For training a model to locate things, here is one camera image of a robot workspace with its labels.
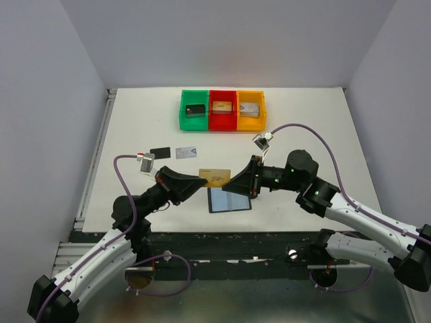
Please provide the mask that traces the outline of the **black leather card holder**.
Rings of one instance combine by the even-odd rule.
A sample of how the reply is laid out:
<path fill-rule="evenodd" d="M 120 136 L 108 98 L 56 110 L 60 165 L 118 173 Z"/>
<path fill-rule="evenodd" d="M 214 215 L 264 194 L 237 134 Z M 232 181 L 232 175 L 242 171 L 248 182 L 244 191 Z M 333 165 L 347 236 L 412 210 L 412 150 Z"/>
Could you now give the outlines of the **black leather card holder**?
<path fill-rule="evenodd" d="M 252 209 L 250 198 L 236 193 L 225 192 L 221 188 L 208 188 L 207 197 L 210 213 L 227 213 Z"/>

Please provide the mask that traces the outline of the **silver VIP credit card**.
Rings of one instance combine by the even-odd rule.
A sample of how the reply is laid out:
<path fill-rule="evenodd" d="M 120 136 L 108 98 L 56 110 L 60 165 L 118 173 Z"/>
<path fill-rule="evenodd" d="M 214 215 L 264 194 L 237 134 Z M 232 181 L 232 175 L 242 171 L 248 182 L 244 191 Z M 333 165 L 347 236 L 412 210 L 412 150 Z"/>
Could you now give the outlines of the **silver VIP credit card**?
<path fill-rule="evenodd" d="M 197 157 L 196 147 L 178 147 L 175 149 L 176 159 Z"/>

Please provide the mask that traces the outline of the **grey credit card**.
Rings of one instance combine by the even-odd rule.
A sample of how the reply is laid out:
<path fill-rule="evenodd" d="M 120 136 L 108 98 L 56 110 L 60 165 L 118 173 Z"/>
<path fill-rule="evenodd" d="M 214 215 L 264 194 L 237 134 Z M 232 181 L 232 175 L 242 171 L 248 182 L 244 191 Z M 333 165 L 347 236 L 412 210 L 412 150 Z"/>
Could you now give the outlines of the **grey credit card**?
<path fill-rule="evenodd" d="M 171 158 L 170 147 L 159 147 L 150 149 L 150 153 L 154 154 L 155 159 L 169 159 Z"/>

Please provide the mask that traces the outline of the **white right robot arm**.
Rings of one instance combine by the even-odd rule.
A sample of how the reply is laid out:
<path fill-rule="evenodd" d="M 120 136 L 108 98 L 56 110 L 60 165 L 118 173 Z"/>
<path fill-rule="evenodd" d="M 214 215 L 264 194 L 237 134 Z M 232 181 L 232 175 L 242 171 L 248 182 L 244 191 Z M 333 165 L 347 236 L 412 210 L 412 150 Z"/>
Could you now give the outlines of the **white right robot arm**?
<path fill-rule="evenodd" d="M 405 286 L 420 292 L 430 289 L 430 225 L 415 227 L 362 206 L 340 187 L 317 176 L 319 165 L 305 150 L 289 153 L 284 168 L 269 167 L 252 156 L 246 168 L 222 189 L 255 199 L 262 188 L 297 193 L 296 203 L 307 213 L 344 224 L 365 240 L 322 230 L 310 246 L 317 263 L 329 259 L 353 260 L 393 272 Z"/>

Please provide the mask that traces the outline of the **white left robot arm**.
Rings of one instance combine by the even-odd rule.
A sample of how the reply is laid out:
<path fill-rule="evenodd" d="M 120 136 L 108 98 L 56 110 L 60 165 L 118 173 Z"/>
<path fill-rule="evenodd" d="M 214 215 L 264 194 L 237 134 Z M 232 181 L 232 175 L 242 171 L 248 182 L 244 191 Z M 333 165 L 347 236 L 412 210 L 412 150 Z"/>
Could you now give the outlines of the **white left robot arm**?
<path fill-rule="evenodd" d="M 151 224 L 146 217 L 167 204 L 181 204 L 207 184 L 166 166 L 155 179 L 143 194 L 114 201 L 112 228 L 93 248 L 53 278 L 43 275 L 35 282 L 27 313 L 36 322 L 76 322 L 82 308 L 115 275 L 148 261 Z"/>

